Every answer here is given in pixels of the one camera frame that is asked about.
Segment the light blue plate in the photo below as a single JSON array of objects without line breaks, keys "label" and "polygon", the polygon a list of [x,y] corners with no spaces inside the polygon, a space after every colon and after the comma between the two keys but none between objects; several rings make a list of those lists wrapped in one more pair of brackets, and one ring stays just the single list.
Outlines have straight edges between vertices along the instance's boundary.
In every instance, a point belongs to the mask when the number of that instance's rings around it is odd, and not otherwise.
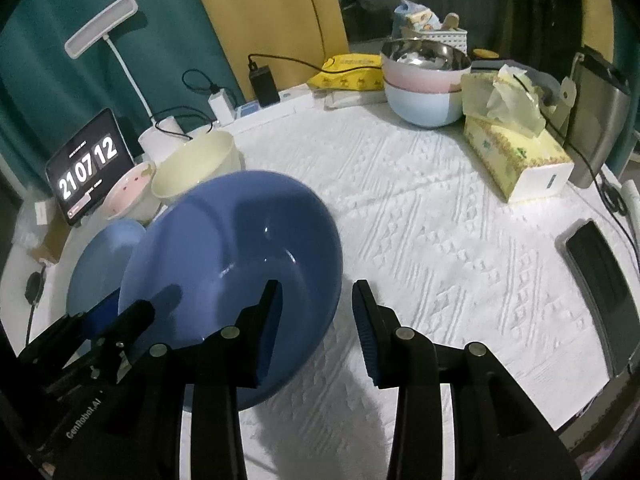
[{"label": "light blue plate", "polygon": [[120,219],[90,240],[70,278],[67,314],[87,312],[119,289],[131,254],[145,232],[139,222]]}]

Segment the dark blue bowl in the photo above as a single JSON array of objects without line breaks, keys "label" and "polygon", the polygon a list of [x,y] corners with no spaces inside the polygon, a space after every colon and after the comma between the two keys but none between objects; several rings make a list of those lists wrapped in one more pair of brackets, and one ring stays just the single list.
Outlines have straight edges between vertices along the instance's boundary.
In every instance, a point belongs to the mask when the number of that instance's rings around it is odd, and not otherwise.
[{"label": "dark blue bowl", "polygon": [[119,307],[148,300],[155,320],[132,354],[151,344],[198,344],[257,304],[277,280],[283,308],[269,372],[238,392],[242,410],[283,388],[318,348],[342,289],[340,236],[328,207],[285,174],[243,170],[187,192],[146,229],[126,266]]}]

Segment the pink strawberry bowl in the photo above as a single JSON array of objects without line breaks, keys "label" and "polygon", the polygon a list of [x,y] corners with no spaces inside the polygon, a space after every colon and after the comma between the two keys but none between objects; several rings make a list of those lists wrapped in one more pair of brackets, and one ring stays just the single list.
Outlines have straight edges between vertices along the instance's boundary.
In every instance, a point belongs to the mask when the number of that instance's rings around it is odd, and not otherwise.
[{"label": "pink strawberry bowl", "polygon": [[155,173],[154,162],[142,162],[127,171],[105,197],[101,206],[105,220],[125,218],[149,224],[160,210],[160,200],[151,191]]}]

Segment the cream yellow bowl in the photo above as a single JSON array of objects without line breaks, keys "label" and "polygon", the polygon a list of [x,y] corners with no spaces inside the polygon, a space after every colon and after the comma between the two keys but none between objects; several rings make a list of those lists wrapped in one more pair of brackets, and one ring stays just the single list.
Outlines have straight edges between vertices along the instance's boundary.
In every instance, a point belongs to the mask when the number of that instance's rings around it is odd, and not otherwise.
[{"label": "cream yellow bowl", "polygon": [[240,153],[232,134],[212,130],[169,155],[157,167],[151,191],[169,205],[201,183],[240,170]]}]

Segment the white desk lamp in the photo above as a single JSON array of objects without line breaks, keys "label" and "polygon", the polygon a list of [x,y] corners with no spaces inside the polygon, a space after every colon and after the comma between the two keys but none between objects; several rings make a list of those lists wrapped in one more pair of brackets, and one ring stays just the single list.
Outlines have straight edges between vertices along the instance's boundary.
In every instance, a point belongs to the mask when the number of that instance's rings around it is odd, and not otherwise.
[{"label": "white desk lamp", "polygon": [[65,41],[64,50],[70,58],[77,60],[98,41],[107,44],[140,101],[150,123],[149,127],[138,136],[143,154],[156,166],[160,166],[170,155],[186,144],[190,140],[190,136],[182,131],[174,116],[157,119],[157,114],[152,112],[152,108],[134,79],[134,75],[130,72],[114,41],[111,40],[111,32],[132,18],[138,10],[137,0],[115,0],[93,18],[90,18],[77,32],[74,32]]}]

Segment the teal curtain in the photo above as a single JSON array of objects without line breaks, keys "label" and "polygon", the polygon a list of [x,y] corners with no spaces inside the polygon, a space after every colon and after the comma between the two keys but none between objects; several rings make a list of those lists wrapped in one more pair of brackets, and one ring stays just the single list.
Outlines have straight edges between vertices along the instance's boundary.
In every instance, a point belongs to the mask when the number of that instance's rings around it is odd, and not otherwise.
[{"label": "teal curtain", "polygon": [[[21,0],[1,32],[1,155],[28,188],[47,191],[44,165],[100,110],[116,116],[131,154],[149,127],[144,109],[103,41],[73,60],[65,41],[115,0]],[[201,0],[137,0],[139,10],[111,32],[152,112],[175,107],[183,129],[207,110],[181,82],[195,68],[239,98],[239,85]]]}]

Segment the yellow tissue box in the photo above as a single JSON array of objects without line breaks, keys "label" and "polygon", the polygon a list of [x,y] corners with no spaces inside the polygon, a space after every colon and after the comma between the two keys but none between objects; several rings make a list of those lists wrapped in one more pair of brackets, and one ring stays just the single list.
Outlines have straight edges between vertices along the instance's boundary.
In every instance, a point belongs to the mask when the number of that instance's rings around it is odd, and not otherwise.
[{"label": "yellow tissue box", "polygon": [[504,64],[462,76],[464,137],[509,204],[555,196],[574,162],[548,130],[555,105],[532,70]]}]

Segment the steel thermos bottle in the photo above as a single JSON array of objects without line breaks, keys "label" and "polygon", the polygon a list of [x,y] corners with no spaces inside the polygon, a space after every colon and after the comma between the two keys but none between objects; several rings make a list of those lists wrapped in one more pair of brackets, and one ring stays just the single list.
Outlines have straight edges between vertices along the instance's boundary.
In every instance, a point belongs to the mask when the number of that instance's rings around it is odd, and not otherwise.
[{"label": "steel thermos bottle", "polygon": [[570,79],[577,96],[563,148],[574,162],[570,183],[589,188],[623,130],[631,91],[627,77],[588,46],[575,54]]}]

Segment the white charger adapter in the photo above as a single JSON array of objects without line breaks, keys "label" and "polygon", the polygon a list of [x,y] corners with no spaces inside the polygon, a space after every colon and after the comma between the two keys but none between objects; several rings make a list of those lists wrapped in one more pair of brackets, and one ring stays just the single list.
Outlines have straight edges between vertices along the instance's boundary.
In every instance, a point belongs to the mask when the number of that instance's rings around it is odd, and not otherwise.
[{"label": "white charger adapter", "polygon": [[219,125],[228,126],[235,121],[235,106],[226,89],[212,93],[207,102]]}]

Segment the pink steel-lined bowl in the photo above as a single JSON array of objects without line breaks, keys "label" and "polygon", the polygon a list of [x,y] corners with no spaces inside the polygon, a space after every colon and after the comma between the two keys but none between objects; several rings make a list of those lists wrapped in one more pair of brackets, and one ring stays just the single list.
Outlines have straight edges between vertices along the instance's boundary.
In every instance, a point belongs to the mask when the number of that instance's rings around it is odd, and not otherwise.
[{"label": "pink steel-lined bowl", "polygon": [[472,62],[461,50],[421,38],[387,40],[381,48],[386,82],[419,93],[450,93],[460,90],[461,78]]}]

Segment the white power strip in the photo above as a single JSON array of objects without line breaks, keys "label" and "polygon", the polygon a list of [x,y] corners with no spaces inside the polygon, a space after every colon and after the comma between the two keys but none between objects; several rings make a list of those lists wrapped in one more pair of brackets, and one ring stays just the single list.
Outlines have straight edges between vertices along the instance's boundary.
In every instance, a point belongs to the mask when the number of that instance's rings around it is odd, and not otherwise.
[{"label": "white power strip", "polygon": [[306,84],[281,90],[279,96],[279,102],[266,107],[262,107],[258,101],[241,105],[236,109],[235,120],[228,125],[227,130],[235,136],[248,129],[296,114],[301,110],[308,110],[316,104],[314,92]]}]

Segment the black charger adapter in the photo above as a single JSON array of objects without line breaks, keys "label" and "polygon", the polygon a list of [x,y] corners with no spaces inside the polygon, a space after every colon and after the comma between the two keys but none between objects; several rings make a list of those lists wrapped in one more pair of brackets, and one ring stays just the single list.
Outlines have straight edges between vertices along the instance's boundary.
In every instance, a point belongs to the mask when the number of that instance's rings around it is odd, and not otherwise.
[{"label": "black charger adapter", "polygon": [[256,99],[261,107],[268,107],[280,102],[280,94],[268,66],[258,66],[255,62],[248,63],[248,79]]}]

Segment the yellow wet wipes pack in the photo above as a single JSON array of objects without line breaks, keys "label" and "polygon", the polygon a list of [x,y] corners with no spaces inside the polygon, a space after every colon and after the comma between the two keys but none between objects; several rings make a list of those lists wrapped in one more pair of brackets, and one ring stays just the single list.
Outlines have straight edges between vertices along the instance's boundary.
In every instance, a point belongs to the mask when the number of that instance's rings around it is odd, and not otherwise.
[{"label": "yellow wet wipes pack", "polygon": [[317,90],[381,91],[381,55],[349,53],[332,56],[318,73],[307,80],[307,86]]}]

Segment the white storage basket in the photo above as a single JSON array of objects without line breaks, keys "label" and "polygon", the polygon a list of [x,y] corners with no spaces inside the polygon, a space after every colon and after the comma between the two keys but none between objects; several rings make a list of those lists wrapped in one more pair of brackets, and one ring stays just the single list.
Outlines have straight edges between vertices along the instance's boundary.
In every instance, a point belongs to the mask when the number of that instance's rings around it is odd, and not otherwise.
[{"label": "white storage basket", "polygon": [[399,0],[393,12],[392,38],[423,38],[468,53],[468,32],[460,27],[460,16],[450,12],[440,18],[424,4]]}]

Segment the yellow curtain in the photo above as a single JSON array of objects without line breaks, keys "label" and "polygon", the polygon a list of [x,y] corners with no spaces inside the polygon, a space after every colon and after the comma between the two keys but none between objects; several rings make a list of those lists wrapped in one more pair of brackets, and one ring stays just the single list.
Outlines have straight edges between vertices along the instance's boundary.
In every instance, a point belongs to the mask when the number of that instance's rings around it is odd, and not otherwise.
[{"label": "yellow curtain", "polygon": [[349,51],[338,0],[201,0],[242,95],[252,53],[298,58],[320,66]]}]

